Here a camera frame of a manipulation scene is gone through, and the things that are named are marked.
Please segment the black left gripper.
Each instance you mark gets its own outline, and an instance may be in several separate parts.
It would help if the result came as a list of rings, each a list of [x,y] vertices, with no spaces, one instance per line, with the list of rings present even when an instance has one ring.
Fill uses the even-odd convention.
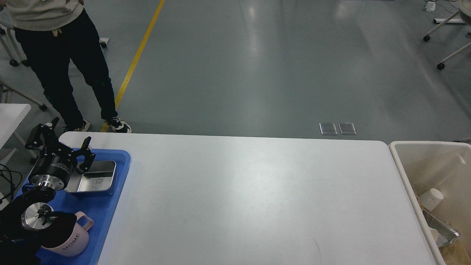
[[[28,176],[29,183],[35,186],[45,185],[55,191],[61,191],[67,187],[75,168],[79,174],[88,172],[96,157],[89,147],[92,140],[90,136],[84,139],[81,148],[76,151],[61,148],[55,132],[59,119],[55,117],[50,123],[38,124],[31,130],[25,141],[25,148],[28,150],[50,149],[42,153],[33,166]],[[84,161],[78,165],[77,158],[80,156],[84,158]]]

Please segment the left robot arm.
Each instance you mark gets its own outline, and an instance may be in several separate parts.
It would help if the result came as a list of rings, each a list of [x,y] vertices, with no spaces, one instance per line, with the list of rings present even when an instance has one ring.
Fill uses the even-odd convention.
[[[89,148],[91,137],[78,150],[61,143],[54,131],[58,121],[35,126],[25,143],[40,156],[28,175],[31,188],[1,210],[2,265],[38,265],[40,247],[65,230],[58,222],[77,220],[75,214],[53,210],[49,202],[67,187],[73,172],[88,172],[96,155]]]

